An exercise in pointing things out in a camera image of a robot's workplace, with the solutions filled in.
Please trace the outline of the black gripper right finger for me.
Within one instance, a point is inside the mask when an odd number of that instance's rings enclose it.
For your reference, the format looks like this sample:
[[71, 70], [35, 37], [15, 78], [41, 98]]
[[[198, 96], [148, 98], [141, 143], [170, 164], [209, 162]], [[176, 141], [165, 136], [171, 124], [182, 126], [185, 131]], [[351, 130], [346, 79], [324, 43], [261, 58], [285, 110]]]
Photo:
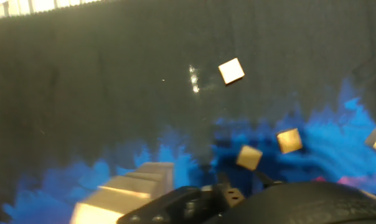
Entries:
[[[271, 186], [281, 185], [281, 184], [286, 183], [286, 182], [283, 182], [281, 180], [273, 180], [270, 177], [268, 177], [265, 173], [257, 171], [257, 170], [255, 171], [255, 175], [258, 177], [260, 182], [263, 184], [264, 189], [267, 189]], [[373, 193], [370, 193], [370, 192], [367, 192], [367, 191], [364, 191], [364, 190], [360, 190], [360, 191], [363, 194], [366, 194], [367, 196], [369, 196], [371, 198], [376, 198], [376, 194], [373, 194]]]

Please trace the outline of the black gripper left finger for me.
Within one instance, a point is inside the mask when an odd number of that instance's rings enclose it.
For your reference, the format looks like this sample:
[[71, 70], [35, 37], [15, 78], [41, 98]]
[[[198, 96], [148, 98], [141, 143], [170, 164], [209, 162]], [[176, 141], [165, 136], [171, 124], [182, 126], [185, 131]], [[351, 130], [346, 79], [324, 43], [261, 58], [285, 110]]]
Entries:
[[203, 187], [175, 189], [120, 217], [117, 224], [217, 224], [223, 214], [245, 197], [224, 173]]

